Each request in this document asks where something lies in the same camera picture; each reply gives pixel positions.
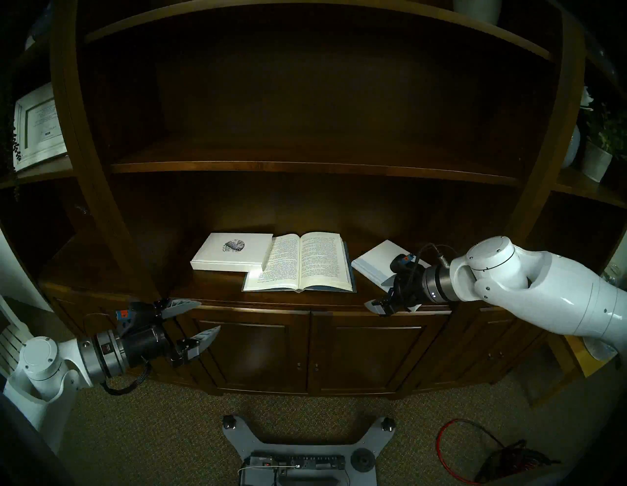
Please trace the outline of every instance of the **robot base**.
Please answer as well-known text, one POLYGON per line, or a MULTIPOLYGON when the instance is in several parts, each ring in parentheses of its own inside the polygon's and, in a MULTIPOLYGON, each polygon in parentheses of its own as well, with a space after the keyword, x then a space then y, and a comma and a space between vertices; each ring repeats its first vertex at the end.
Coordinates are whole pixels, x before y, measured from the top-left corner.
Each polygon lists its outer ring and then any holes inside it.
POLYGON ((252 466, 241 474, 239 484, 246 486, 268 486, 273 484, 275 477, 280 486, 376 486, 374 459, 395 430, 394 420, 379 417, 354 444, 266 444, 257 439, 241 417, 226 415, 222 420, 224 436, 242 461, 252 466), (288 463, 298 466, 275 468, 276 461, 272 458, 292 458, 288 463))

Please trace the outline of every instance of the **closed book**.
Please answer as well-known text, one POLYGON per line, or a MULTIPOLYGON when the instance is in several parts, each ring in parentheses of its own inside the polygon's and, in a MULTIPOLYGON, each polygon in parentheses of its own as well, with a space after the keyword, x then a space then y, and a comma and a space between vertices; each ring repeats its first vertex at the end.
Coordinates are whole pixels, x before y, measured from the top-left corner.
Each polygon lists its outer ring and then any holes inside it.
MULTIPOLYGON (((390 240, 386 240, 353 260, 350 265, 381 290, 387 292, 394 285, 396 276, 390 270, 390 263, 400 254, 408 255, 409 252, 390 240)), ((425 268, 429 266, 423 260, 419 263, 425 268)))
POLYGON ((268 262, 269 233, 211 233, 191 260, 194 270, 261 273, 268 262))

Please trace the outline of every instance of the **wooden shelf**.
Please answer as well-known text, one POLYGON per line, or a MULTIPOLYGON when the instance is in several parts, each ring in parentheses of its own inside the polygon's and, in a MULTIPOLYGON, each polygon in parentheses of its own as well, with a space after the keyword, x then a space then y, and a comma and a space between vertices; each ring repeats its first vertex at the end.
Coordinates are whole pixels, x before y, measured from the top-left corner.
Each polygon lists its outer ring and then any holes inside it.
POLYGON ((88 33, 85 36, 85 43, 94 42, 98 39, 110 36, 111 34, 160 19, 166 19, 198 11, 258 4, 318 3, 380 8, 438 19, 451 24, 457 24, 466 28, 478 30, 530 51, 543 59, 553 61, 553 56, 546 49, 502 28, 471 19, 465 15, 461 15, 450 10, 405 0, 188 0, 183 2, 178 0, 173 1, 172 3, 173 4, 171 5, 143 12, 138 15, 133 15, 88 33))
POLYGON ((49 181, 73 177, 74 170, 68 156, 58 157, 42 164, 29 167, 17 174, 10 174, 0 179, 0 189, 29 184, 31 182, 49 181))
POLYGON ((104 238, 89 225, 75 234, 44 266, 42 287, 133 295, 133 289, 113 259, 104 238))
POLYGON ((616 80, 616 74, 610 73, 607 70, 604 64, 604 60, 599 59, 598 56, 590 50, 587 51, 586 58, 588 59, 588 61, 590 61, 592 66, 594 66, 600 72, 600 74, 602 74, 602 76, 611 84, 611 87, 616 91, 620 99, 622 99, 622 101, 624 102, 627 102, 627 92, 618 84, 618 81, 616 80))
MULTIPOLYGON (((383 298, 385 293, 370 280, 353 270, 357 293, 321 292, 242 292, 245 273, 208 272, 192 270, 186 272, 182 282, 172 292, 172 298, 191 298, 203 305, 232 305, 237 307, 281 307, 314 310, 337 310, 341 307, 357 307, 365 310, 364 303, 374 298, 383 298)), ((424 305, 424 311, 449 311, 447 305, 424 305)))
POLYGON ((383 150, 368 145, 342 146, 337 141, 318 143, 316 147, 293 141, 286 145, 287 148, 281 149, 262 145, 257 149, 211 148, 206 142, 172 138, 111 164, 110 170, 114 174, 169 171, 363 174, 521 185, 516 177, 444 148, 399 145, 383 150))
POLYGON ((602 186, 598 182, 594 182, 589 177, 570 167, 562 169, 559 173, 553 190, 613 204, 619 208, 627 208, 627 202, 618 193, 602 186))

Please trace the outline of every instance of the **potted plant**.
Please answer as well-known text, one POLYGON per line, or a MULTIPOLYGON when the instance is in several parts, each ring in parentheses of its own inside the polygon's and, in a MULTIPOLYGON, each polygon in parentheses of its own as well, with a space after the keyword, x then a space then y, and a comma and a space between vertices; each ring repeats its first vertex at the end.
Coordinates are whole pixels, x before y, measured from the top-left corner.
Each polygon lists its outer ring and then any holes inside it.
POLYGON ((595 182, 601 182, 612 157, 625 158, 627 139, 627 112, 613 115, 605 103, 596 110, 588 111, 586 151, 581 171, 595 182))

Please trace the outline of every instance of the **white book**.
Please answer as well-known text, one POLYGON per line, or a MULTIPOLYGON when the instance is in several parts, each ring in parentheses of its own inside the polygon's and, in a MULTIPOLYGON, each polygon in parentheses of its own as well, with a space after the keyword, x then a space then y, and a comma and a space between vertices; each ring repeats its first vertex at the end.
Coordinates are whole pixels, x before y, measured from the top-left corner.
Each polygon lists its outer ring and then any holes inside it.
POLYGON ((346 245, 337 233, 307 233, 272 238, 268 265, 248 274, 244 292, 259 290, 331 290, 355 292, 346 245))
POLYGON ((260 274, 271 246, 269 233, 211 233, 190 263, 194 270, 260 274))
MULTIPOLYGON (((353 260, 350 265, 372 283, 375 283, 381 290, 387 292, 394 285, 394 277, 396 276, 390 270, 390 263, 401 253, 404 255, 409 254, 404 248, 390 240, 386 240, 353 260)), ((429 266, 423 260, 419 260, 418 263, 425 268, 429 266)))

